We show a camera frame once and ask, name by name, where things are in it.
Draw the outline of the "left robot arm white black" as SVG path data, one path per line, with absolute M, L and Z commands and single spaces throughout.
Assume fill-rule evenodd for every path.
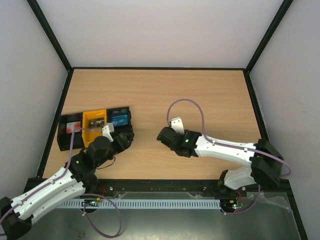
M 62 203 L 83 194 L 95 193 L 99 183 L 96 169 L 127 150 L 133 138 L 134 134 L 128 132 L 121 132 L 112 139 L 98 136 L 36 187 L 14 198 L 3 197 L 0 200 L 1 236 L 17 240 Z

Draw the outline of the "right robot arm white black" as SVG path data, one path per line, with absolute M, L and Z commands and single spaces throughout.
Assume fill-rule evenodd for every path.
M 268 140 L 231 142 L 172 127 L 164 127 L 156 139 L 181 157 L 211 157 L 240 164 L 238 169 L 221 173 L 218 191 L 224 196 L 248 185 L 277 188 L 280 184 L 284 158 Z

